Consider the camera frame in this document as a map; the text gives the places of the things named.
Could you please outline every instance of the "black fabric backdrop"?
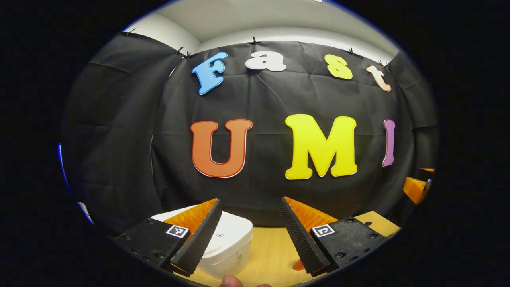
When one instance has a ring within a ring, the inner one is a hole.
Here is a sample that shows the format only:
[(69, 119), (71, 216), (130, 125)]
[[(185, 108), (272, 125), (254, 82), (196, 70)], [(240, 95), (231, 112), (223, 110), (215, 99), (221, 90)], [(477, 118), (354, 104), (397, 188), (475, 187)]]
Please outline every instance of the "black fabric backdrop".
[[(281, 53), (287, 69), (248, 69), (245, 62), (256, 51)], [(228, 54), (219, 74), (224, 80), (200, 96), (191, 70), (218, 52)], [(333, 77), (326, 54), (343, 57), (353, 78)], [(384, 72), (391, 92), (377, 86), (365, 70), (369, 65)], [(313, 116), (326, 137), (336, 117), (353, 117), (357, 173), (321, 178), (309, 160), (310, 179), (286, 179), (293, 138), (285, 118), (293, 114)], [(236, 118), (253, 122), (243, 170), (228, 179), (202, 175), (191, 159), (191, 124), (218, 123), (212, 158), (225, 162), (230, 132), (224, 124)], [(396, 123), (395, 162), (383, 168), (386, 119)], [(389, 69), (333, 47), (286, 41), (230, 45), (183, 59), (175, 49), (130, 34), (114, 38), (77, 80), (64, 116), (62, 151), (71, 189), (109, 233), (215, 197), (227, 212), (276, 227), (282, 226), (282, 196), (338, 218), (388, 213), (404, 196), (405, 177), (434, 167), (437, 123), (431, 90), (402, 53)]]

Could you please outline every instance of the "wooden table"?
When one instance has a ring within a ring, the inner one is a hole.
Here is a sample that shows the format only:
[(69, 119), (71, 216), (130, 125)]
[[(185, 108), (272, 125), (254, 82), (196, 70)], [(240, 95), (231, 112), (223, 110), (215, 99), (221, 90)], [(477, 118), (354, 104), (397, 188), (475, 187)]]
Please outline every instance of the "wooden table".
[[(363, 223), (372, 222), (369, 225), (370, 228), (383, 236), (395, 233), (399, 229), (398, 226), (373, 211), (355, 218)], [(298, 260), (299, 256), (285, 227), (254, 227), (248, 266), (235, 276), (241, 280), (244, 287), (259, 284), (287, 287), (312, 280), (311, 275), (305, 270), (292, 269)], [(200, 268), (197, 268), (190, 278), (182, 277), (213, 287), (221, 284), (221, 279), (207, 275)]]

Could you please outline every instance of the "blue letter f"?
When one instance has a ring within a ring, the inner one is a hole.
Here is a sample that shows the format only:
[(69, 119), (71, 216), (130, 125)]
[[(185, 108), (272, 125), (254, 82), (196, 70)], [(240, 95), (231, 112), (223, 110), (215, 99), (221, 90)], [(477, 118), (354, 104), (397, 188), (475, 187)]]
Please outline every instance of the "blue letter f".
[(222, 73), (225, 70), (225, 65), (219, 59), (224, 59), (227, 56), (225, 52), (220, 52), (191, 70), (192, 73), (196, 73), (198, 81), (200, 82), (200, 90), (198, 90), (199, 95), (205, 94), (223, 82), (223, 77), (215, 76), (214, 72)]

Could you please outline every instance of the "white box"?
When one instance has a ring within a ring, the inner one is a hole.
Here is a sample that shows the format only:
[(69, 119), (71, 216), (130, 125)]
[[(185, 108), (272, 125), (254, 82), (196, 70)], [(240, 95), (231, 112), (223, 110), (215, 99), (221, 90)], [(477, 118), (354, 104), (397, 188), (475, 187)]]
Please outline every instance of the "white box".
[[(193, 206), (162, 213), (151, 217), (165, 221)], [(212, 277), (221, 279), (223, 275), (236, 275), (249, 261), (250, 243), (253, 238), (253, 224), (248, 219), (221, 212), (221, 217), (207, 245), (198, 268)]]

